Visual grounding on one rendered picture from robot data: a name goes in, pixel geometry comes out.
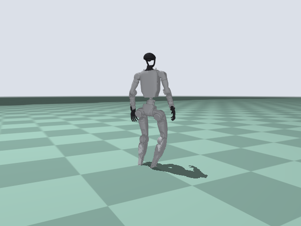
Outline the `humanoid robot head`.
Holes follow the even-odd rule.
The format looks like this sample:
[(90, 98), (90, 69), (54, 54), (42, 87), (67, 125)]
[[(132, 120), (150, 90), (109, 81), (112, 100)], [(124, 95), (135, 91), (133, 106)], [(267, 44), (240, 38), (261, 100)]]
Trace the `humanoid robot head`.
[[(153, 70), (153, 67), (155, 65), (155, 60), (156, 60), (155, 55), (152, 54), (152, 53), (146, 53), (143, 58), (144, 58), (144, 60), (146, 60), (146, 63), (147, 63), (147, 68), (144, 71)], [(153, 65), (149, 65), (149, 63), (148, 63), (148, 61), (150, 62), (151, 60), (154, 60), (154, 64)]]

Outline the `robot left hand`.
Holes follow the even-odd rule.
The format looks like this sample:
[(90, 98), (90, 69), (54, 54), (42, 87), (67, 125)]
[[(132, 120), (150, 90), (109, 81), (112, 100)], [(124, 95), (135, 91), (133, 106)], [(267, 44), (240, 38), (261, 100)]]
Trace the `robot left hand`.
[[(131, 109), (131, 120), (132, 120), (132, 121), (137, 121), (138, 119), (137, 119), (137, 117), (136, 117), (136, 115), (135, 115), (136, 109), (132, 110), (132, 107), (130, 107), (130, 109)], [(136, 120), (136, 119), (137, 119), (137, 120)]]

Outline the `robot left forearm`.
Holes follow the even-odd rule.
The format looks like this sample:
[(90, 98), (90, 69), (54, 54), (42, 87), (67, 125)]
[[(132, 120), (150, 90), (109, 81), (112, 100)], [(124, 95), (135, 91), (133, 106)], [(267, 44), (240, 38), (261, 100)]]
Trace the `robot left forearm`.
[(130, 106), (132, 107), (132, 110), (134, 110), (135, 109), (135, 96), (133, 96), (133, 95), (130, 95), (129, 94), (129, 99), (130, 99)]

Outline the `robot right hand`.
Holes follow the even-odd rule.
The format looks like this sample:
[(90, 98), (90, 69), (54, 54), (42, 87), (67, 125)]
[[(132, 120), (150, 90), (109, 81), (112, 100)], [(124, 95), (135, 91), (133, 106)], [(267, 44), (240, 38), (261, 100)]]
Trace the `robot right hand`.
[(171, 117), (172, 118), (171, 120), (174, 121), (175, 120), (175, 108), (173, 106), (171, 106), (170, 108), (171, 108), (170, 110), (172, 111), (171, 114), (173, 114), (173, 116)]

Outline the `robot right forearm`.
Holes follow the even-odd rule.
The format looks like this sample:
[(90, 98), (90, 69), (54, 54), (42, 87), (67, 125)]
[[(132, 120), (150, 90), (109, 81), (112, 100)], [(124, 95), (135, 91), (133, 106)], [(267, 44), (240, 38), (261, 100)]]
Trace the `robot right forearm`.
[[(169, 108), (170, 108), (171, 106), (174, 107), (174, 102), (173, 102), (173, 99), (172, 99), (172, 94), (171, 94), (170, 88), (169, 88), (169, 91), (170, 91), (170, 94), (167, 94), (167, 95), (166, 95), (166, 99), (167, 99), (167, 102), (168, 102)], [(170, 108), (170, 109), (171, 109), (171, 108)]]

